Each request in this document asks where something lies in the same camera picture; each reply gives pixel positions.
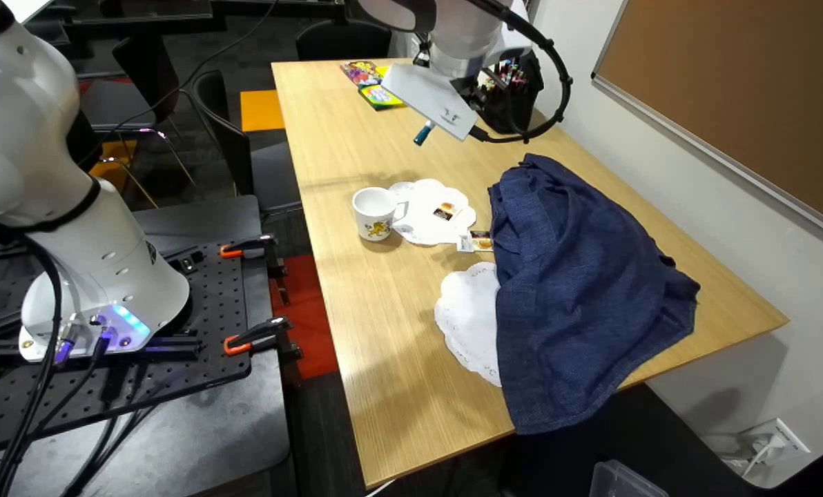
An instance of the white cup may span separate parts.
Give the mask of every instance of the white cup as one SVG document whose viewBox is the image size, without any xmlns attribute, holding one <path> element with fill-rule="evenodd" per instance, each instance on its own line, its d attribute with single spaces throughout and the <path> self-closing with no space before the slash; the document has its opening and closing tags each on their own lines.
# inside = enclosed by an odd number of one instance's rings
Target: white cup
<svg viewBox="0 0 823 497">
<path fill-rule="evenodd" d="M 361 241 L 386 241 L 394 213 L 394 195 L 386 187 L 361 187 L 352 194 L 357 232 Z"/>
</svg>

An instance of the cork board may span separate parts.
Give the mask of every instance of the cork board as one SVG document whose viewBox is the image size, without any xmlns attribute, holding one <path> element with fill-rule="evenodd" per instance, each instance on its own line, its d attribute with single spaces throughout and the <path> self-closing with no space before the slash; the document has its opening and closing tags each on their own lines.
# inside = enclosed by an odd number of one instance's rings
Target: cork board
<svg viewBox="0 0 823 497">
<path fill-rule="evenodd" d="M 626 0 L 593 79 L 823 227 L 823 0 Z"/>
</svg>

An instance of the floor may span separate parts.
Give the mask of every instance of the floor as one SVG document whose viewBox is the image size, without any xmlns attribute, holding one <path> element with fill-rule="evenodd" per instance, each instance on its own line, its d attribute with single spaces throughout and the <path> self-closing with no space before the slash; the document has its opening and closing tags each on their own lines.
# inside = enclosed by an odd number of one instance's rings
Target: floor
<svg viewBox="0 0 823 497">
<path fill-rule="evenodd" d="M 180 75 L 190 75 L 209 53 L 232 43 L 209 68 L 225 75 L 230 93 L 241 87 L 268 87 L 271 60 L 292 60 L 292 32 L 308 20 L 230 20 L 225 32 L 169 35 Z M 194 169 L 199 187 L 187 187 L 162 148 L 145 148 L 137 177 L 162 205 L 196 201 L 232 194 L 225 169 L 187 103 L 173 116 L 180 155 Z M 357 464 L 348 408 L 340 374 L 322 374 L 290 387 L 292 460 L 277 472 L 252 474 L 213 497 L 259 495 L 281 497 L 290 485 L 301 497 L 526 497 L 526 495 L 587 495 L 590 467 L 619 457 L 637 474 L 670 495 L 747 497 L 758 495 L 734 478 L 706 446 L 651 395 L 645 387 L 615 395 L 593 420 L 578 430 L 535 439 L 506 439 L 417 474 L 399 478 L 386 489 L 364 489 Z M 797 478 L 797 485 L 772 495 L 823 495 L 819 478 Z"/>
</svg>

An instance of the navy blue cloth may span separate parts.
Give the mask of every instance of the navy blue cloth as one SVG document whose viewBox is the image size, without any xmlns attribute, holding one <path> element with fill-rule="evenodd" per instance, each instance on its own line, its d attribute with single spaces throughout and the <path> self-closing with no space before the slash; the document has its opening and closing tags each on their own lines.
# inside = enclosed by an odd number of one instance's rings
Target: navy blue cloth
<svg viewBox="0 0 823 497">
<path fill-rule="evenodd" d="M 590 416 L 637 363 L 691 334 L 698 285 L 568 169 L 524 155 L 488 199 L 497 363 L 515 432 Z"/>
</svg>

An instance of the chair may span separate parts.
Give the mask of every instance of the chair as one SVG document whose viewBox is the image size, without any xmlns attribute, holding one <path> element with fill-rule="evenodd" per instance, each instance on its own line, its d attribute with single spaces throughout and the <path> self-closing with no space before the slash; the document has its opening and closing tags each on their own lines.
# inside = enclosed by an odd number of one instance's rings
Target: chair
<svg viewBox="0 0 823 497">
<path fill-rule="evenodd" d="M 80 104 L 90 126 L 101 137 L 156 137 L 169 155 L 180 162 L 190 184 L 196 184 L 185 159 L 173 152 L 169 134 L 159 130 L 173 114 L 183 85 L 165 53 L 165 43 L 154 32 L 137 32 L 114 46 L 114 60 L 125 68 L 125 76 L 96 76 L 80 85 Z M 154 195 L 127 172 L 134 187 L 148 205 Z"/>
<path fill-rule="evenodd" d="M 301 210 L 294 169 L 288 144 L 252 148 L 230 122 L 225 85 L 220 72 L 203 72 L 190 85 L 190 103 L 217 144 L 238 194 L 254 194 L 263 218 L 278 210 Z"/>
<path fill-rule="evenodd" d="M 322 20 L 294 38 L 301 60 L 386 58 L 390 31 L 358 20 Z"/>
</svg>

